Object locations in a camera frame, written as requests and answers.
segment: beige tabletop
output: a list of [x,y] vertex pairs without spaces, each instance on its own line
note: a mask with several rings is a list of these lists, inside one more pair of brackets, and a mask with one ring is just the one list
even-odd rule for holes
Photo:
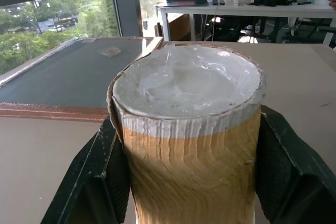
[[[325,45],[213,44],[260,64],[268,79],[264,104],[280,112],[336,173],[336,52]],[[0,117],[0,223],[39,223],[72,159],[99,126]],[[268,223],[258,202],[256,221]],[[135,224],[132,199],[125,223]]]

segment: clear plastic piece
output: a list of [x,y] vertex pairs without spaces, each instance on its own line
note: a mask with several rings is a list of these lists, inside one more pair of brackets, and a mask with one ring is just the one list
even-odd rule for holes
[[207,116],[246,102],[258,89],[260,75],[252,61],[231,50],[166,46],[127,68],[113,96],[136,115]]

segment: plastic wrap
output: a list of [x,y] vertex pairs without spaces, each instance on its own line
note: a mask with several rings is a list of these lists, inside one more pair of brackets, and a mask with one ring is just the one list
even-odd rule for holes
[[166,46],[127,68],[113,94],[135,115],[191,118],[244,103],[258,89],[260,75],[252,61],[229,49]]

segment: green foliage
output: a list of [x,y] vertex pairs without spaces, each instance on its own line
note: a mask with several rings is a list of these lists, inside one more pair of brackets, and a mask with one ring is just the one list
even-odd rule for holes
[[[112,0],[42,0],[39,3],[37,8],[32,3],[23,5],[17,18],[0,11],[0,74],[72,38],[119,35]],[[78,18],[75,27],[61,32],[46,31],[38,35],[41,33],[38,22],[52,18],[55,24],[61,25],[66,23],[62,18],[71,16]],[[22,30],[28,27],[35,32],[8,31],[20,27]]]

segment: cylindrical container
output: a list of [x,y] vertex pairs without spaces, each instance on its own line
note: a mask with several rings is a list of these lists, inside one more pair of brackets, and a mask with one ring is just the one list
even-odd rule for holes
[[156,50],[114,79],[139,224],[252,224],[264,90],[248,57],[199,45]]

